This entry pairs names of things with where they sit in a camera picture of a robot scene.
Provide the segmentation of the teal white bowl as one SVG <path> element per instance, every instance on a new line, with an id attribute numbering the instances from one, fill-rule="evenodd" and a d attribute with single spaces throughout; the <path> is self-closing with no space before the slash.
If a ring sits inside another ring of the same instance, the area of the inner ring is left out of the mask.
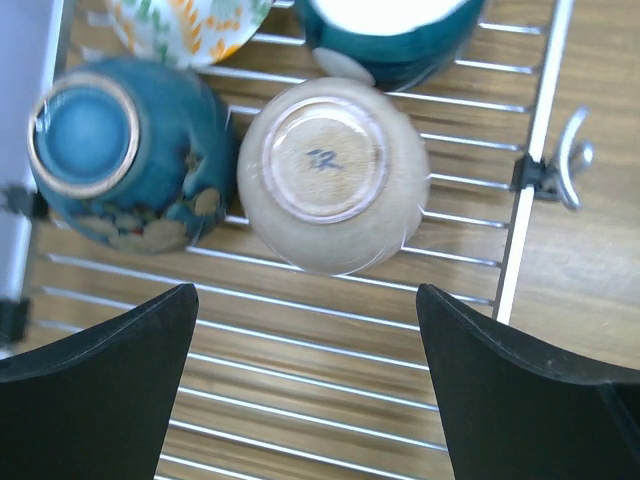
<path id="1" fill-rule="evenodd" d="M 305 44 L 326 74 L 403 91 L 463 53 L 487 2 L 296 1 L 293 8 Z"/>

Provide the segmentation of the dark blue floral bowl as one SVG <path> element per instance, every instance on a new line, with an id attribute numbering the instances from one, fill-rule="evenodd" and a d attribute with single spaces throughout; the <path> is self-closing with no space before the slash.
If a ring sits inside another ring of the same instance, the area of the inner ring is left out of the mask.
<path id="1" fill-rule="evenodd" d="M 135 254 L 210 234 L 236 195 L 239 139 L 197 74 L 108 57 L 59 76 L 27 127 L 39 191 L 82 235 Z"/>

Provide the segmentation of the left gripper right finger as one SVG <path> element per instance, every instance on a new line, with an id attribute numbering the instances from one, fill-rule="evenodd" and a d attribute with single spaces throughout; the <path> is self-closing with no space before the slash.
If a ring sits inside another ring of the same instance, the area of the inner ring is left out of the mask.
<path id="1" fill-rule="evenodd" d="M 421 338 L 457 479 L 636 479 L 639 372 L 487 317 L 434 285 Z"/>

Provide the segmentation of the white floral bowl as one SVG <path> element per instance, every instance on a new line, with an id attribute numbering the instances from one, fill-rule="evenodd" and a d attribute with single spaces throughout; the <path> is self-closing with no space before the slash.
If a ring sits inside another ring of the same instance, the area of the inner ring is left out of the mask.
<path id="1" fill-rule="evenodd" d="M 118 0 L 105 3 L 112 29 L 140 58 L 178 68 L 219 63 L 244 46 L 271 1 Z"/>

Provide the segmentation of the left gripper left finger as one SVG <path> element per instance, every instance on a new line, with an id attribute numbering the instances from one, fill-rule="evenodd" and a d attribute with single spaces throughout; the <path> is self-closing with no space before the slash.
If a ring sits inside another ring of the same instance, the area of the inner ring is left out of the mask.
<path id="1" fill-rule="evenodd" d="M 196 288 L 1 362 L 4 479 L 151 479 L 194 333 Z"/>

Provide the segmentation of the plain beige bowl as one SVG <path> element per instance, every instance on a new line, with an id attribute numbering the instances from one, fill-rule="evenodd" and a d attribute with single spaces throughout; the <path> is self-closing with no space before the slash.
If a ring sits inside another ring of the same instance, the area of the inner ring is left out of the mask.
<path id="1" fill-rule="evenodd" d="M 323 77 L 274 97 L 238 160 L 244 213 L 286 262 L 327 275 L 395 255 L 417 231 L 430 189 L 428 152 L 389 97 Z"/>

